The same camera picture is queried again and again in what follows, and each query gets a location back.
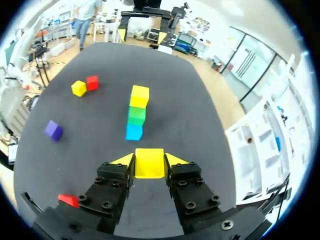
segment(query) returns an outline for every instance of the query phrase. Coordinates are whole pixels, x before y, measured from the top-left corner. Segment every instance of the yellow cube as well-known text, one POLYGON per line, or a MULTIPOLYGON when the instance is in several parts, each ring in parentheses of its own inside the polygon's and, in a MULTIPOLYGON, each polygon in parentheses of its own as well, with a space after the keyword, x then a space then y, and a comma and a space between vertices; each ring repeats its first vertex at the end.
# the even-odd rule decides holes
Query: yellow cube
POLYGON ((131 97, 130 97, 130 107, 136 108, 146 108, 149 101, 149 88, 145 86, 133 85, 131 97))
POLYGON ((87 85, 83 81, 76 81, 71 85, 71 90, 74 95, 82 97, 87 91, 87 85))
POLYGON ((135 177, 161 179, 165 176, 163 148, 137 148, 135 150, 135 177))

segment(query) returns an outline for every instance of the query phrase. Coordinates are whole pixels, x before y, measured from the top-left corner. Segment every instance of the green cube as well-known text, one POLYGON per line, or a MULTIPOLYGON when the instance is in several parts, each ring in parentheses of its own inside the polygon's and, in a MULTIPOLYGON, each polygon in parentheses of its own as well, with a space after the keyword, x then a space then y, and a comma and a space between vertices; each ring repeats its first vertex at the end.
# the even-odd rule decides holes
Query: green cube
POLYGON ((128 114, 128 124, 142 126, 146 120, 146 109, 130 106, 128 114))

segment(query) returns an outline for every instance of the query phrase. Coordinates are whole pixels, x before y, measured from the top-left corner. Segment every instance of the purple cube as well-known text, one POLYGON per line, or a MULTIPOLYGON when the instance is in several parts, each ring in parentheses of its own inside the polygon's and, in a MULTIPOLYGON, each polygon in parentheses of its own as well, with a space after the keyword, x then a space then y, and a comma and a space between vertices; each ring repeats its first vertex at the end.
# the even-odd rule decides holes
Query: purple cube
POLYGON ((63 129, 54 121, 50 121, 44 130, 53 141, 58 142, 62 136, 63 129))

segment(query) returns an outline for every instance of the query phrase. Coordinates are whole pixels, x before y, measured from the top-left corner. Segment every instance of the table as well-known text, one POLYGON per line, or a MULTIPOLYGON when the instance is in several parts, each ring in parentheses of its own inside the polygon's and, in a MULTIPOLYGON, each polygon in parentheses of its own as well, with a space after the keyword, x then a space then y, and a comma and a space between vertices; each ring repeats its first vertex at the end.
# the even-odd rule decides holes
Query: table
MULTIPOLYGON (((202 177, 220 195, 221 210, 236 205, 235 175, 227 139, 205 85, 190 62, 139 46, 97 42, 80 52, 50 82, 23 129, 14 167, 14 190, 27 192, 41 208, 56 207, 58 194, 80 195, 102 162, 136 148, 197 162, 202 177), (98 75, 100 88, 77 97, 71 85, 98 75), (133 85, 150 88, 143 136, 126 141, 133 85), (44 134, 53 120, 64 127, 58 143, 44 134)), ((135 179, 114 234, 159 238, 183 234, 165 179, 135 179)))
POLYGON ((109 42, 109 27, 113 27, 113 31, 116 28, 116 23, 115 22, 94 22, 93 23, 93 40, 92 42, 96 41, 96 36, 97 36, 97 30, 104 28, 104 42, 107 43, 109 42))

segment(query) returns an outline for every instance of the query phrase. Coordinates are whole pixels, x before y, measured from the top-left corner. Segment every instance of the person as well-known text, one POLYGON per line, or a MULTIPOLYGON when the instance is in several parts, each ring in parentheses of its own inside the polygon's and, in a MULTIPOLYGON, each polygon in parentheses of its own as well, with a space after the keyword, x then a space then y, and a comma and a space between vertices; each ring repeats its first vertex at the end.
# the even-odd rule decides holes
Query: person
POLYGON ((80 0, 74 11, 75 35, 80 39, 80 51, 84 49, 84 43, 90 27, 102 5, 101 0, 80 0))

